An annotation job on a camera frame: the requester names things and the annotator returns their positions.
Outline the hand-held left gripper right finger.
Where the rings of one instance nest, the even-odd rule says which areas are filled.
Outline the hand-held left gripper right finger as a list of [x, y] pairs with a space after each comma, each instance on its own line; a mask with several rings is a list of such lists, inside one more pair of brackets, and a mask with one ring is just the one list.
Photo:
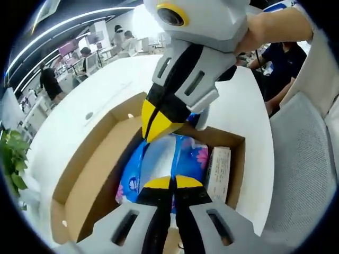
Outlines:
[[175, 182], [176, 225], [185, 253], [265, 253], [251, 221], [213, 202], [196, 179], [178, 175]]

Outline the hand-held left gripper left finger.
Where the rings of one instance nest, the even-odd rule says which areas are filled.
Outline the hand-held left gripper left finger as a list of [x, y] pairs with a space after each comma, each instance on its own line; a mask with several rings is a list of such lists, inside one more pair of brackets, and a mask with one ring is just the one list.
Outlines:
[[136, 202], [124, 203], [95, 222], [92, 234], [60, 246], [61, 253], [162, 253], [171, 221], [170, 176], [144, 185]]

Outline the person's right hand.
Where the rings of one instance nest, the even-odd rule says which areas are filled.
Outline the person's right hand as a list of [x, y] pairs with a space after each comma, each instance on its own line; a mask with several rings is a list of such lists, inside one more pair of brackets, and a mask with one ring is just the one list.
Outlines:
[[244, 52], [251, 52], [265, 43], [266, 37], [266, 15], [261, 13], [256, 16], [250, 16], [247, 19], [247, 31], [235, 49], [235, 55]]

